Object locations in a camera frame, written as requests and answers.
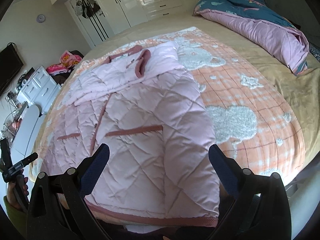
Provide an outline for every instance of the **pink comforter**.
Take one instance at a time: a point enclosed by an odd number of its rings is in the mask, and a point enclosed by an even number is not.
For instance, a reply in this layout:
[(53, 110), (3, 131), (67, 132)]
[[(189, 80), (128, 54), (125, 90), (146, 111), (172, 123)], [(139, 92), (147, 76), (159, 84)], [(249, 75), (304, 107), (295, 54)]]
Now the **pink comforter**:
[(218, 22), (263, 47), (297, 75), (307, 69), (309, 43), (304, 34), (294, 28), (282, 27), (265, 20), (243, 18), (217, 10), (197, 11), (204, 18)]

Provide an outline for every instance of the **television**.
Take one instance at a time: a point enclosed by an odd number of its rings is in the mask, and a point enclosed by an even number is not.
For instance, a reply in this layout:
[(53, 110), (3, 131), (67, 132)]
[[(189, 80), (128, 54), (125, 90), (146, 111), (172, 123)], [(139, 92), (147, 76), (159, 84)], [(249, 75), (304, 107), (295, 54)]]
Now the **television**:
[(23, 66), (12, 43), (0, 52), (0, 94), (5, 92), (13, 78), (18, 74)]

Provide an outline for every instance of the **hand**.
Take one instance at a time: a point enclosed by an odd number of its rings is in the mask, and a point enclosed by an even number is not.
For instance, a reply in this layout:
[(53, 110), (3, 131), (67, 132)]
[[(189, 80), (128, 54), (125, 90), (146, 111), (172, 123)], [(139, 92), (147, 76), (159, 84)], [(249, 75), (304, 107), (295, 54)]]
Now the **hand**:
[[(24, 182), (25, 182), (25, 183), (28, 182), (28, 177), (25, 177), (25, 178), (24, 178)], [(9, 182), (9, 183), (8, 183), (7, 200), (8, 200), (8, 203), (9, 203), (12, 207), (14, 207), (14, 208), (17, 209), (17, 210), (21, 210), (22, 208), (21, 208), (20, 204), (18, 203), (18, 201), (17, 201), (17, 199), (16, 199), (16, 197), (15, 197), (15, 195), (14, 195), (14, 193), (13, 193), (13, 189), (14, 189), (15, 185), (16, 185), (16, 184), (15, 184), (14, 182)], [(24, 193), (26, 196), (28, 196), (28, 195), (29, 195), (28, 185), (27, 185), (27, 184), (23, 185), (23, 189), (24, 189), (23, 193)]]

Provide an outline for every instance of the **wardrobe drawer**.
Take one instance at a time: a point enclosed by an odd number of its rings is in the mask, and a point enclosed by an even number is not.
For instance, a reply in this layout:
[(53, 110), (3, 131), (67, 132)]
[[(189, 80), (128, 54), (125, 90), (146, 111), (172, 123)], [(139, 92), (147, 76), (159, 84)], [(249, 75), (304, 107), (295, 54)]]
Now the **wardrobe drawer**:
[(181, 5), (182, 5), (181, 0), (167, 0), (167, 1), (163, 1), (163, 2), (152, 3), (148, 6), (145, 6), (144, 10), (149, 14), (149, 13), (154, 13), (157, 11), (170, 9), (173, 7), (178, 7)]
[(153, 20), (153, 19), (157, 19), (160, 17), (165, 17), (167, 15), (173, 15), (179, 12), (184, 11), (183, 6), (179, 6), (179, 7), (175, 7), (175, 8), (171, 8), (171, 9), (167, 9), (167, 10), (163, 10), (160, 12), (154, 12), (154, 13), (148, 13), (147, 14), (147, 18), (149, 21)]
[(52, 78), (49, 78), (46, 84), (44, 84), (44, 86), (41, 88), (36, 98), (33, 100), (33, 104), (37, 105), (40, 108), (41, 112), (42, 109), (46, 106), (47, 101), (56, 85), (56, 82)]
[(34, 75), (33, 79), (38, 84), (39, 87), (43, 87), (43, 85), (47, 82), (47, 79), (49, 78), (49, 74), (47, 71), (40, 67), (36, 70), (36, 74)]
[(27, 84), (24, 85), (22, 88), (23, 95), (29, 100), (32, 101), (32, 99), (39, 93), (40, 87), (38, 84), (31, 79)]

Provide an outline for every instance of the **white dresser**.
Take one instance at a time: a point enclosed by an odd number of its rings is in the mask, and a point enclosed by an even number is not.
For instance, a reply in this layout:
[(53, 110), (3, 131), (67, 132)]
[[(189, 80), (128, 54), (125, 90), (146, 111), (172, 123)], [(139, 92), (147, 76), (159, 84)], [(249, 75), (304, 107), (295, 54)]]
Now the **white dresser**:
[(41, 114), (49, 111), (61, 86), (47, 73), (44, 67), (38, 68), (20, 90), (17, 100), (27, 102), (29, 106), (37, 105)]

